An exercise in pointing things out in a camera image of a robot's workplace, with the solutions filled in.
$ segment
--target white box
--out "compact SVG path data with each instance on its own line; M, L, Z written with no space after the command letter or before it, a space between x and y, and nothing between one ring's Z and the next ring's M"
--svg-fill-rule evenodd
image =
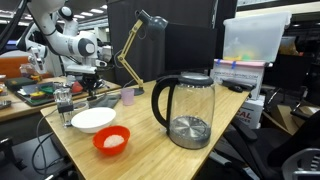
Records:
M251 91L251 99L259 98L262 78L264 74L265 62L244 62L244 61L227 61L214 60L213 69L210 77L215 83L222 83L222 80L233 79L243 83L256 84Z
M285 11L225 20L223 59L274 62L291 16Z
M263 110L265 96L260 95L257 100L246 100L240 107L236 117L250 129L260 128L260 118Z
M250 129L259 129L261 125L260 118L264 101L265 96L263 95L260 95L259 99L256 101L250 99L245 101L239 109L236 117L239 118L243 123L248 125ZM229 125L225 132L233 130L235 130L234 127ZM214 148L235 159L238 159L239 161L244 162L239 153L229 144L229 142L224 137L220 137Z

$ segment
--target floor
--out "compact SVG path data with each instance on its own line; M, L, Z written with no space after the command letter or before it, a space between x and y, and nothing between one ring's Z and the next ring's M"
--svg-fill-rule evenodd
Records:
M267 100L271 97L272 91L267 91ZM286 101L282 102L282 94L279 93L276 95L273 99L273 101L269 104L269 107L272 107L276 104L286 104L290 105L291 107L294 107L297 102L299 102L299 98L296 96L297 94L294 93L289 93L286 95ZM45 134L42 133L43 135L40 137L41 140L46 138L47 136L50 135L49 132L46 132ZM23 143L18 143L13 147L14 153L16 157L20 157L23 159L23 162L25 165L27 165L27 168L21 171L22 175L26 177L26 179L30 180L42 180L44 179L44 170L38 170L39 172L36 172L36 170L33 168L32 165L32 157L34 155L34 164L37 168L41 169L44 167L44 160L43 160L43 154L41 151L41 148L35 153L35 148L39 145L39 142L36 138L33 138L29 141L23 142ZM46 174L51 175L55 174L57 170L60 168L64 168L68 163L70 162L68 159L61 159L63 155L61 155L61 151L58 151L51 140L51 137L48 138L44 143L44 152L45 152L45 157L46 157L46 164L47 166L52 163L55 160L58 160L58 162L49 167L47 169ZM224 179L232 179L232 180L242 180L242 179L249 179L247 175L243 174L243 171L241 169L247 168L246 165L242 162L237 161L236 159L233 159L232 157L229 157L223 153L220 152L220 155L223 157L227 158L228 160L231 160L234 165L236 165L237 168L231 167L231 166L223 166L212 159L208 158L205 164L203 165L202 169L199 171L199 173L196 175L195 179L197 180L202 180L202 179L219 179L219 180L224 180ZM74 169L71 168L71 171L67 171L67 175L63 175L63 178L61 177L60 179L78 179L77 175L74 174Z

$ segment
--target plastic storage bin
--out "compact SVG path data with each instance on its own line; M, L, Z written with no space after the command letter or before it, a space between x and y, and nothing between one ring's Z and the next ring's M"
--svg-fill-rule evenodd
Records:
M279 12L225 20L223 59L274 62L290 19Z

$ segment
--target wooden table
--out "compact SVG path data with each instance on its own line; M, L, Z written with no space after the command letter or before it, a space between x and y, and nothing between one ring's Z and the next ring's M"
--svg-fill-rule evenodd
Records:
M66 78L65 77L55 77L55 78L47 78L47 79L43 79L43 81L41 83L46 83L46 82L66 82ZM107 86L109 86L109 88L103 87L98 89L97 93L103 93L103 92L107 92L107 91L112 91L112 90L116 90L116 89L120 89L121 86L111 83L111 82L107 82L106 83ZM84 97L87 97L88 93L84 92L80 95L74 96L73 99L81 99ZM6 109L2 109L0 110L0 122L4 122L4 121L8 121L10 119L14 119L14 118L18 118L18 117L22 117L22 116L26 116L26 115L30 115L36 112L39 112L41 109L45 108L45 107L49 107L55 104L55 102L52 103L47 103L47 104L43 104L40 106L29 106L28 104L26 104L25 102L23 102L20 98L18 98L17 96L15 96L12 92L8 92L7 96L0 96L0 100L10 100L12 101L12 105L9 108Z
M236 93L216 85L216 105L210 143L199 150L175 145L155 119L151 93L155 82L144 84L145 93L135 96L132 106L121 100L113 125L129 128L131 137L126 149L116 156L106 156L92 144L93 134L76 128L63 128L57 112L46 117L48 124L85 179L192 179L205 162L214 145L231 122L248 92ZM160 111L166 111L166 93L159 99ZM56 107L41 110L43 116Z

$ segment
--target desk lamp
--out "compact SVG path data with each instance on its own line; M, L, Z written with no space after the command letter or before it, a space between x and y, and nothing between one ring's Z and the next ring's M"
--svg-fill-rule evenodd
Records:
M126 55L130 49L133 39L136 36L137 31L143 24L146 25L148 36L150 37L150 39L154 40L161 31L164 31L164 29L168 24L168 21L166 21L165 19L159 16L156 16L156 17L149 16L144 10L141 10L140 12L136 12L136 14L137 14L138 20L133 26L133 28L131 29L127 42L124 45L121 51L121 54L117 58L122 63L122 65L126 68L126 70L130 73L130 75L134 78L134 80L138 83L139 88L134 89L134 95L138 96L144 93L143 80L139 78L137 73L128 64L128 62L126 61Z

